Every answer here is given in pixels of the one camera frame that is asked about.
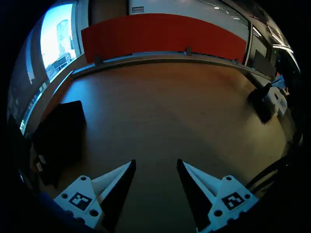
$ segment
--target red partition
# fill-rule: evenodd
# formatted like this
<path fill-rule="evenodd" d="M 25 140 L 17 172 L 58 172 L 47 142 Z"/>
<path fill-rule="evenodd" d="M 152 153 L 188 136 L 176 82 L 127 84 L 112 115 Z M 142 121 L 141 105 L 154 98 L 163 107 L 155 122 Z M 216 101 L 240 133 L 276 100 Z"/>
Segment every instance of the red partition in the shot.
<path fill-rule="evenodd" d="M 211 23 L 173 14 L 137 14 L 110 19 L 82 30 L 88 63 L 136 52 L 184 51 L 242 62 L 246 41 Z"/>

